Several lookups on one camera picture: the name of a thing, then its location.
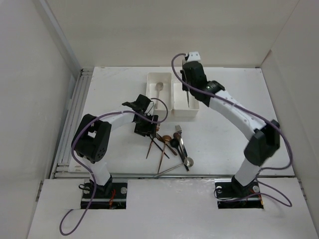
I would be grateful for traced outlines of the beige spoon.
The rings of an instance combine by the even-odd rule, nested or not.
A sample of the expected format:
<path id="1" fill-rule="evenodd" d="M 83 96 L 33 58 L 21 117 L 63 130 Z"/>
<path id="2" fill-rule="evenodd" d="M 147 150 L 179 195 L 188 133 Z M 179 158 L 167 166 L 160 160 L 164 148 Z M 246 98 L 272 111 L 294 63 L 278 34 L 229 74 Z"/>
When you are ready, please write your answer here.
<path id="1" fill-rule="evenodd" d="M 160 92 L 163 90 L 163 82 L 157 82 L 156 83 L 156 91 L 157 91 L 157 96 L 156 96 L 156 104 L 155 108 L 157 109 L 159 106 L 159 98 L 160 98 Z"/>

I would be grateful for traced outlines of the black fork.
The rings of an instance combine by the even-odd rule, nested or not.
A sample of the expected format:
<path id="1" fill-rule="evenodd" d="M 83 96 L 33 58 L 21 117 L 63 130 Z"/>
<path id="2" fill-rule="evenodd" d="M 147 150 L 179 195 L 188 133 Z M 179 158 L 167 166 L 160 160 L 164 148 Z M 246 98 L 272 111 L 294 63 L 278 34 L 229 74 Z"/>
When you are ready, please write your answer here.
<path id="1" fill-rule="evenodd" d="M 163 149 L 155 142 L 154 138 L 150 136 L 150 139 L 153 141 L 153 143 L 156 145 L 156 147 L 161 151 L 164 152 Z"/>

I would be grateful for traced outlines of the copper fork long handle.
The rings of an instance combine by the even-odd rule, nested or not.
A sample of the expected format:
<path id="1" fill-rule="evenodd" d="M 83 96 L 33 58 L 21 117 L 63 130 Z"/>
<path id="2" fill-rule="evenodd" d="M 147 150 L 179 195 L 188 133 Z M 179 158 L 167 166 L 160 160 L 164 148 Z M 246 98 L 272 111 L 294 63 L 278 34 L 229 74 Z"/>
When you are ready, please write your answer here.
<path id="1" fill-rule="evenodd" d="M 159 129 L 160 129 L 160 124 L 157 124 L 157 125 L 156 125 L 156 129 L 155 129 L 155 133 L 157 133 L 157 132 L 159 131 Z M 154 142 L 154 135 L 153 135 L 153 134 L 150 134 L 150 135 L 149 135 L 149 138 L 151 139 L 151 142 L 150 142 L 150 144 L 149 144 L 149 148 L 148 148 L 148 151 L 147 151 L 146 159 L 148 158 L 149 153 L 150 153 L 150 150 L 151 150 L 151 148 L 152 148 L 152 145 L 153 145 L 153 142 Z"/>

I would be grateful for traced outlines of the brown spoon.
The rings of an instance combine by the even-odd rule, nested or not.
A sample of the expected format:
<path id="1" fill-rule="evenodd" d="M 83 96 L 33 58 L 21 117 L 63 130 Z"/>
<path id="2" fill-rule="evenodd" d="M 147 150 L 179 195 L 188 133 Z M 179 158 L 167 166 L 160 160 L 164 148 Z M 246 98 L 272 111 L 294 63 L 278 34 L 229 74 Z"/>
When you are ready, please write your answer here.
<path id="1" fill-rule="evenodd" d="M 179 153 L 181 159 L 184 160 L 185 157 L 184 157 L 184 154 L 183 154 L 183 152 L 182 152 L 182 150 L 181 150 L 181 147 L 180 147 L 179 135 L 177 134 L 177 132 L 175 132 L 175 133 L 173 134 L 173 138 L 175 139 L 175 142 L 177 143 L 177 145 L 175 146 L 175 148 L 177 149 L 177 151 L 178 151 L 178 153 Z"/>

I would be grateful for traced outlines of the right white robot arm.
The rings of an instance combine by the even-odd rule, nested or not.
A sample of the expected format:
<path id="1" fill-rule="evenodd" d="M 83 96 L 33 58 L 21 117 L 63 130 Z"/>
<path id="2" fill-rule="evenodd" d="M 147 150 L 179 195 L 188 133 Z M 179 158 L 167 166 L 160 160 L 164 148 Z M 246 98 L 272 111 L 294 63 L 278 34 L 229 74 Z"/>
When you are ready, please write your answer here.
<path id="1" fill-rule="evenodd" d="M 240 104 L 231 97 L 224 86 L 217 81 L 208 81 L 204 68 L 198 61 L 184 61 L 180 70 L 183 82 L 198 101 L 217 111 L 235 125 L 246 137 L 248 144 L 244 149 L 245 159 L 237 173 L 231 179 L 231 191 L 236 196 L 243 196 L 255 179 L 265 161 L 280 148 L 280 135 L 272 127 L 280 127 L 276 120 L 271 124 L 250 115 L 237 107 Z"/>

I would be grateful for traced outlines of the silver fork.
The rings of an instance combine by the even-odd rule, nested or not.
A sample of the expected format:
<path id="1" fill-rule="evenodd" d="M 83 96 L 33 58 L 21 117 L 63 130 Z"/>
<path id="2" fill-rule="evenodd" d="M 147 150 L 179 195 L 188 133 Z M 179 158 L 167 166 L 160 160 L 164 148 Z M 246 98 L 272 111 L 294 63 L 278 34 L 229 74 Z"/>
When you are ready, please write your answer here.
<path id="1" fill-rule="evenodd" d="M 185 64 L 185 59 L 182 60 L 182 66 Z M 186 77 L 184 75 L 183 70 L 180 70 L 180 73 L 182 75 L 182 80 L 183 82 L 186 83 Z M 182 85 L 182 90 L 186 92 L 186 99 L 187 99 L 187 106 L 189 107 L 189 92 L 188 92 L 188 88 L 185 85 Z"/>
<path id="2" fill-rule="evenodd" d="M 181 126 L 180 125 L 176 125 L 175 126 L 175 130 L 177 132 L 177 134 L 179 135 L 179 143 L 180 143 L 180 147 L 181 147 L 181 150 L 184 154 L 184 157 L 188 157 L 187 155 L 187 152 L 186 152 L 186 149 L 185 149 L 185 146 L 184 146 L 184 143 L 183 143 L 183 139 L 182 139 L 182 129 L 181 129 Z"/>

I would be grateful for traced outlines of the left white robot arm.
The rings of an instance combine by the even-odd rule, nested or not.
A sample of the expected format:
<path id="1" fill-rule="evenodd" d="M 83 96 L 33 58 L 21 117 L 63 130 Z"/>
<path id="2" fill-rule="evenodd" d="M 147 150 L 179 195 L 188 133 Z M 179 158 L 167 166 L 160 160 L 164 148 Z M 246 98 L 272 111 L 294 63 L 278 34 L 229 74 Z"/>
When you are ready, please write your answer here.
<path id="1" fill-rule="evenodd" d="M 104 198 L 112 190 L 112 176 L 107 170 L 106 160 L 111 132 L 129 123 L 135 124 L 134 133 L 141 136 L 154 136 L 158 116 L 151 111 L 153 101 L 144 95 L 139 95 L 134 102 L 124 102 L 116 111 L 99 117 L 86 114 L 77 128 L 72 140 L 72 150 L 84 158 L 83 165 L 91 174 L 87 186 Z"/>

